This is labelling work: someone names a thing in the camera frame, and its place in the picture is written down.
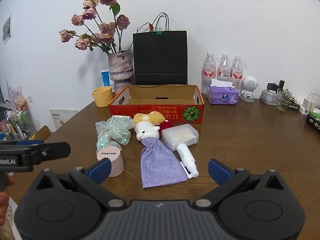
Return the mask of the person's left hand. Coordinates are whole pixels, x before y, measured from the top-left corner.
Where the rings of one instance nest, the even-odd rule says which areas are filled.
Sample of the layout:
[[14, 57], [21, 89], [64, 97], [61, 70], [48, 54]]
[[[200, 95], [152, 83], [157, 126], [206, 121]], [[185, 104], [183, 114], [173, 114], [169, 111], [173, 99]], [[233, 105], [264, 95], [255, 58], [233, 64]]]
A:
[[[8, 176], [7, 184], [5, 187], [12, 185], [14, 185], [14, 180], [11, 176]], [[3, 226], [5, 224], [8, 202], [9, 194], [7, 193], [7, 190], [4, 189], [4, 191], [2, 191], [0, 194], [0, 226]]]

